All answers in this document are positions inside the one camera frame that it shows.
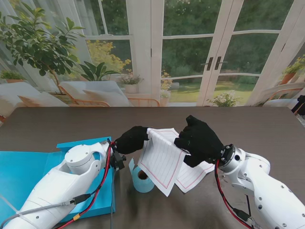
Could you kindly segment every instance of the blue tray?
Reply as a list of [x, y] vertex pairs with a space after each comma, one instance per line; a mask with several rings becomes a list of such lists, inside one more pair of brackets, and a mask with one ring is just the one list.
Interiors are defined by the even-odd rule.
[[[61, 143], [57, 145], [60, 152], [42, 153], [42, 152], [15, 152], [0, 151], [0, 194], [3, 195], [17, 210], [20, 210], [23, 203], [29, 196], [35, 185], [47, 174], [51, 168], [60, 164], [65, 153], [72, 147], [86, 144], [92, 145], [110, 139], [110, 137], [89, 139], [77, 142]], [[103, 171], [94, 179], [88, 192], [96, 189], [102, 180]], [[108, 172], [106, 180], [99, 192], [99, 195], [82, 218], [92, 217], [110, 213], [112, 201], [112, 176], [113, 168]], [[77, 213], [84, 210], [92, 198], [78, 204], [74, 210], [63, 219], [62, 222], [70, 220]], [[113, 198], [113, 211], [115, 211], [115, 198]], [[0, 198], [0, 223], [15, 212]]]

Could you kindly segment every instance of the table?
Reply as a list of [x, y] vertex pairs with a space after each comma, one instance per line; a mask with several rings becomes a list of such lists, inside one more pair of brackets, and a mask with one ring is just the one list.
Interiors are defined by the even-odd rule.
[[[305, 130], [288, 108], [282, 107], [45, 107], [17, 108], [0, 127], [0, 150], [56, 151], [57, 143], [111, 136], [118, 138], [134, 125], [174, 127], [180, 132], [185, 118], [206, 121], [224, 144], [233, 143], [271, 163], [270, 175], [281, 180], [305, 203]], [[127, 155], [125, 170], [117, 173], [115, 229], [239, 229], [244, 228], [226, 210], [213, 174], [183, 194], [177, 186], [167, 198], [157, 187], [146, 194], [132, 185], [128, 163], [140, 151]], [[230, 203], [247, 210], [245, 195], [221, 180]], [[259, 218], [254, 202], [252, 212]], [[68, 229], [110, 228], [110, 215], [81, 219]]]

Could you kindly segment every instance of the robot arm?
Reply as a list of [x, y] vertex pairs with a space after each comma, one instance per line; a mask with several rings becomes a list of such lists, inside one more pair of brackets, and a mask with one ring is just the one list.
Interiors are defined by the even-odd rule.
[[[65, 159], [52, 168], [34, 187], [20, 212], [69, 201], [85, 194], [101, 168], [105, 167], [108, 142], [79, 145], [71, 148]], [[12, 219], [5, 229], [51, 229], [75, 207], [75, 204], [58, 206]]]
[[231, 146], [219, 167], [232, 186], [254, 197], [255, 207], [271, 229], [305, 229], [305, 206], [282, 182], [269, 176], [263, 157]]

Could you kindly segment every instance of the red cable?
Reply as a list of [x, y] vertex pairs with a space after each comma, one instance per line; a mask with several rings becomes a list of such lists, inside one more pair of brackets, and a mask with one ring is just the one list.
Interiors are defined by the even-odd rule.
[[229, 212], [234, 216], [234, 218], [235, 218], [236, 220], [238, 220], [238, 222], [240, 222], [241, 224], [243, 224], [245, 227], [247, 227], [247, 228], [249, 228], [249, 229], [252, 229], [248, 224], [246, 224], [246, 223], [244, 223], [243, 221], [241, 221], [241, 220], [232, 212], [232, 210], [229, 208], [229, 206], [228, 206], [228, 204], [227, 204], [227, 200], [226, 200], [226, 198], [225, 198], [225, 196], [224, 196], [223, 190], [221, 189], [220, 181], [219, 181], [219, 178], [218, 178], [218, 171], [217, 171], [217, 169], [218, 169], [218, 166], [219, 166], [219, 161], [220, 161], [220, 160], [217, 160], [217, 162], [216, 162], [216, 171], [215, 171], [216, 174], [217, 174], [216, 182], [217, 182], [217, 184], [218, 184], [219, 191], [220, 191], [220, 193], [222, 194], [224, 204], [225, 204], [226, 207], [228, 208]]
[[[108, 158], [107, 158], [107, 163], [106, 163], [106, 168], [105, 168], [105, 178], [101, 181], [101, 187], [102, 185], [104, 184], [105, 180], [106, 180], [106, 177], [108, 175], [108, 170], [109, 170], [109, 164], [110, 164], [110, 156], [111, 156], [111, 146], [114, 144], [114, 142], [111, 142], [110, 144], [110, 147], [109, 147], [109, 150], [108, 150]], [[93, 200], [91, 202], [91, 204], [83, 211], [80, 213], [80, 216], [82, 216], [83, 214], [85, 214], [91, 207], [92, 205], [94, 204], [96, 198], [97, 198], [97, 195], [99, 194], [99, 189], [94, 193], [94, 197], [93, 197]], [[66, 222], [64, 225], [62, 225], [61, 227], [59, 228], [56, 228], [56, 229], [62, 229], [68, 225], [70, 225], [71, 223], [73, 223], [75, 220], [74, 219], [71, 219], [70, 221]]]

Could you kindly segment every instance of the lined paper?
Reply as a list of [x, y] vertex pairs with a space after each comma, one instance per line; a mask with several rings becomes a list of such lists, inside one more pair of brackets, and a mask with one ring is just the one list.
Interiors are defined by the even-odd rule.
[[214, 168], [215, 165], [209, 164], [205, 161], [194, 168], [189, 167], [183, 162], [175, 183], [182, 192], [186, 193], [198, 185], [205, 175], [212, 172]]
[[174, 144], [179, 134], [175, 129], [147, 129], [149, 141], [144, 142], [138, 166], [166, 196], [169, 196], [186, 152]]

